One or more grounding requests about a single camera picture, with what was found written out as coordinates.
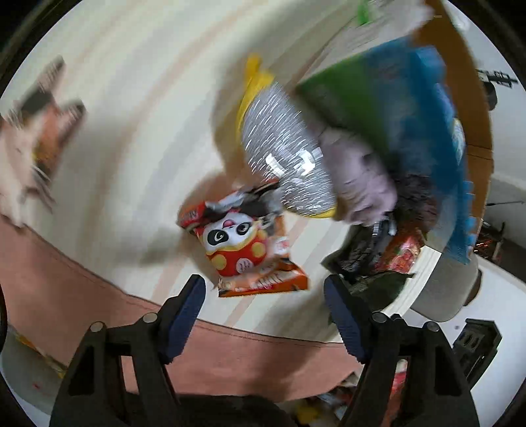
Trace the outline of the brown cardboard box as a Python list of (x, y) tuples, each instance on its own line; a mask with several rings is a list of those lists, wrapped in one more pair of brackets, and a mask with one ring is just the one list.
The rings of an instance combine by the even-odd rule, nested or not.
[(296, 87), (330, 126), (382, 159), (402, 216), (468, 263), (493, 171), (486, 95), (441, 1), (362, 1)]

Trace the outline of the purple soft cloth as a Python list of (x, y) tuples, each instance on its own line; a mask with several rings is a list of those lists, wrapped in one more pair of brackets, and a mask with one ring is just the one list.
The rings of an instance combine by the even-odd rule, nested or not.
[(335, 219), (371, 226), (396, 206), (398, 195), (382, 160), (353, 133), (327, 127), (318, 137), (337, 198)]

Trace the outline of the red snack bag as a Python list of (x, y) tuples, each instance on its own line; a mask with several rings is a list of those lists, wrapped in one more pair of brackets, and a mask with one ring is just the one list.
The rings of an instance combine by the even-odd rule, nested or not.
[(394, 271), (408, 274), (424, 247), (424, 237), (418, 228), (397, 231), (380, 258), (373, 264), (373, 272)]

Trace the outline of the orange panda snack bag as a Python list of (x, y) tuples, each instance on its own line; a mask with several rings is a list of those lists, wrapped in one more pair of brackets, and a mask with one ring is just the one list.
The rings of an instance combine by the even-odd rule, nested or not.
[(308, 276), (291, 260), (278, 181), (189, 206), (178, 226), (202, 245), (222, 298), (309, 288)]

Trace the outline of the black snack bag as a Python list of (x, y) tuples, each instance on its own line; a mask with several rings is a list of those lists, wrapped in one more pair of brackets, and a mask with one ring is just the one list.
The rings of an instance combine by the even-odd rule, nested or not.
[(378, 221), (372, 226), (352, 226), (342, 247), (327, 255), (322, 265), (348, 283), (370, 276), (396, 232), (397, 225), (392, 219)]

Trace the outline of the grey upholstered chair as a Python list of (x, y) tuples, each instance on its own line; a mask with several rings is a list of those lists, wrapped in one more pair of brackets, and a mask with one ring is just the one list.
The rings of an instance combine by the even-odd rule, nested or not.
[(449, 321), (477, 296), (481, 278), (475, 253), (470, 255), (468, 264), (441, 255), (411, 309), (436, 322)]

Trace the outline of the green snack bag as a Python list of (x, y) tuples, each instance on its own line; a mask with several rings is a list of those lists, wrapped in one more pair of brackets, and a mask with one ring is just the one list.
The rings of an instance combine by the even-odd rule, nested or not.
[(331, 274), (329, 278), (343, 290), (344, 295), (359, 298), (371, 311), (379, 311), (398, 298), (407, 280), (413, 276), (412, 273), (387, 270), (372, 276), (354, 277), (350, 281), (338, 274)]

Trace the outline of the silver yellow scrubbing pad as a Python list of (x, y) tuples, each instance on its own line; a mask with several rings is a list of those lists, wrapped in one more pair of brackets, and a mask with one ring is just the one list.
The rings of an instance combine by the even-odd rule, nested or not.
[(317, 219), (335, 215), (336, 196), (317, 136), (257, 54), (245, 63), (236, 138), (251, 172), (279, 182), (285, 209)]

